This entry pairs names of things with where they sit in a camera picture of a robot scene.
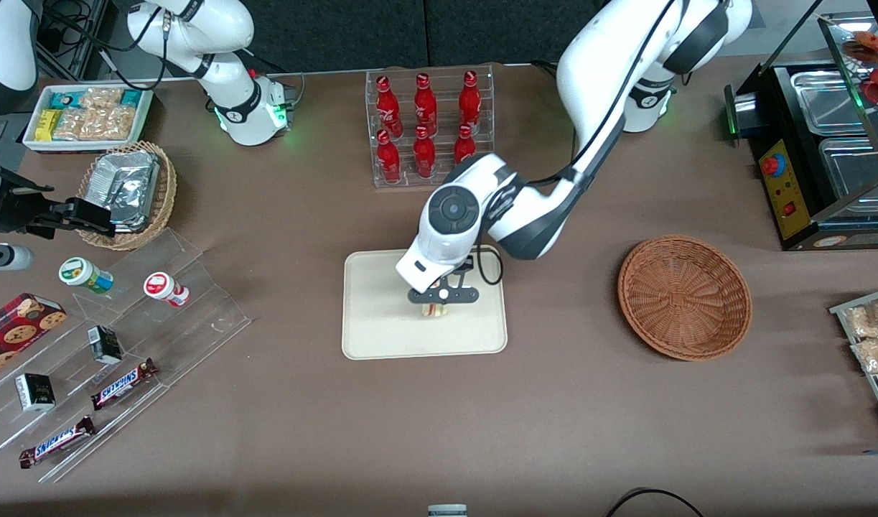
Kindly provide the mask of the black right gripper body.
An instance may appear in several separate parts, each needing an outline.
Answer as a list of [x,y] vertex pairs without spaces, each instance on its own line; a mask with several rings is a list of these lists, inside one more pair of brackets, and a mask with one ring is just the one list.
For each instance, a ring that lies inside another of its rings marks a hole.
[[5,177],[0,174],[0,233],[26,233],[26,223],[36,215],[60,216],[59,229],[69,229],[58,210],[62,204],[44,196],[53,187],[37,185],[6,169],[4,173]]

